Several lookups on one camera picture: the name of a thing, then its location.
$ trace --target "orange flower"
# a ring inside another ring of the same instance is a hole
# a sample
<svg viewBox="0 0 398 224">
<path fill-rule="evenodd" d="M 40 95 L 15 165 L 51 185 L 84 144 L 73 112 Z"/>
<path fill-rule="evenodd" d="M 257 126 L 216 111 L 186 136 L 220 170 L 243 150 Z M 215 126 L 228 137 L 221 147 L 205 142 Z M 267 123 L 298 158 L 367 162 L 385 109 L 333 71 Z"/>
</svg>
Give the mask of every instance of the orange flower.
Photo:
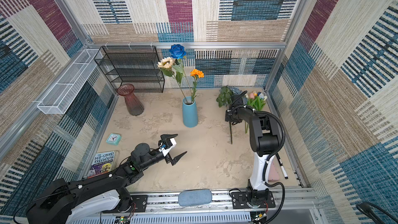
<svg viewBox="0 0 398 224">
<path fill-rule="evenodd" d="M 199 78 L 203 78 L 203 77 L 205 76 L 205 75 L 203 74 L 203 72 L 200 71 L 200 70 L 197 70 L 197 69 L 192 70 L 191 76 L 195 77 L 196 75 L 197 75 Z"/>
</svg>

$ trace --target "red glass vase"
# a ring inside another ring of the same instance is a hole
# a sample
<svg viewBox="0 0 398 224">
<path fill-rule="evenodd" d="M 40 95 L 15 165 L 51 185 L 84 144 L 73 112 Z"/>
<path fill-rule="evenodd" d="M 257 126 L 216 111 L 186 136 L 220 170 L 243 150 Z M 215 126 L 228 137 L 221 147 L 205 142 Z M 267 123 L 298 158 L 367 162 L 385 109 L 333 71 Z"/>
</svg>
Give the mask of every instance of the red glass vase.
<svg viewBox="0 0 398 224">
<path fill-rule="evenodd" d="M 117 93 L 125 98 L 126 107 L 133 116 L 140 115 L 144 111 L 144 106 L 134 94 L 134 86 L 124 84 L 117 89 Z"/>
</svg>

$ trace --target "table surface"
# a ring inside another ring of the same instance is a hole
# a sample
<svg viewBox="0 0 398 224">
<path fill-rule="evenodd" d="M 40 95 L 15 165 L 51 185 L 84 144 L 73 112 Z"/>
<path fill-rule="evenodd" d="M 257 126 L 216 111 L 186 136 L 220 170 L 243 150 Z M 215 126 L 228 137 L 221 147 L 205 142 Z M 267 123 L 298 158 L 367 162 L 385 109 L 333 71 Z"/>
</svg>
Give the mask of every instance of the table surface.
<svg viewBox="0 0 398 224">
<path fill-rule="evenodd" d="M 260 88 L 240 88 L 249 92 Z M 163 93 L 136 93 L 144 105 L 139 116 L 128 113 L 124 98 L 119 96 L 112 117 L 97 152 L 117 150 L 117 165 L 134 150 L 137 144 L 147 143 L 156 148 L 161 134 L 178 134 L 177 145 L 170 154 L 187 151 L 172 166 L 159 162 L 144 171 L 144 176 L 127 187 L 130 192 L 172 191 L 186 189 L 244 188 L 253 169 L 254 153 L 244 122 L 232 126 L 232 141 L 228 122 L 224 121 L 226 107 L 218 107 L 219 89 L 199 89 L 196 102 L 199 123 L 188 128 L 182 122 L 182 93 L 179 89 L 165 89 Z M 121 135 L 117 146 L 106 143 L 111 133 Z M 283 148 L 279 155 L 289 179 L 283 177 L 274 162 L 280 181 L 285 186 L 298 186 L 292 166 Z"/>
</svg>

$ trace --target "blue vase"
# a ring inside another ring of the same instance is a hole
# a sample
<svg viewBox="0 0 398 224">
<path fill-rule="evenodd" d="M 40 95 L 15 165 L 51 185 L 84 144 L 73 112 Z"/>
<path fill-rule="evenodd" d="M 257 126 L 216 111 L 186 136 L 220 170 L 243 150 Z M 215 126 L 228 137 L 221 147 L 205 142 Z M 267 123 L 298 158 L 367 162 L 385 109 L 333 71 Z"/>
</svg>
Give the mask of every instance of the blue vase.
<svg viewBox="0 0 398 224">
<path fill-rule="evenodd" d="M 191 102 L 191 96 L 187 97 L 187 101 Z M 196 101 L 193 104 L 187 105 L 185 98 L 182 100 L 182 120 L 186 127 L 197 126 L 198 110 L 196 108 Z"/>
</svg>

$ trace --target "striped fabric wall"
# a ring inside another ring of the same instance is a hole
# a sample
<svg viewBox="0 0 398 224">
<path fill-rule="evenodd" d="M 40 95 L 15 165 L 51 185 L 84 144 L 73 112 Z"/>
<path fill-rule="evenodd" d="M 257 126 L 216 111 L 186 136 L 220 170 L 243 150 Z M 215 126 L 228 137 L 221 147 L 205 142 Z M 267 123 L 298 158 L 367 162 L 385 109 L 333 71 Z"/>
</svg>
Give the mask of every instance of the striped fabric wall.
<svg viewBox="0 0 398 224">
<path fill-rule="evenodd" d="M 81 47 L 54 0 L 0 0 L 0 136 Z M 113 97 L 96 69 L 64 115 L 34 120 L 0 161 L 0 223 L 54 179 L 77 179 Z"/>
<path fill-rule="evenodd" d="M 53 180 L 78 179 L 114 98 L 106 80 L 96 68 L 64 115 L 41 113 L 3 158 L 0 223 L 11 223 L 17 206 L 34 200 Z"/>
<path fill-rule="evenodd" d="M 329 223 L 398 216 L 397 37 L 398 0 L 309 0 L 269 90 Z"/>
<path fill-rule="evenodd" d="M 91 40 L 106 43 L 280 42 L 298 0 L 66 1 Z M 200 87 L 262 86 L 275 59 L 266 52 L 189 50 L 187 70 L 203 70 Z M 177 85 L 166 78 L 165 87 Z"/>
</svg>

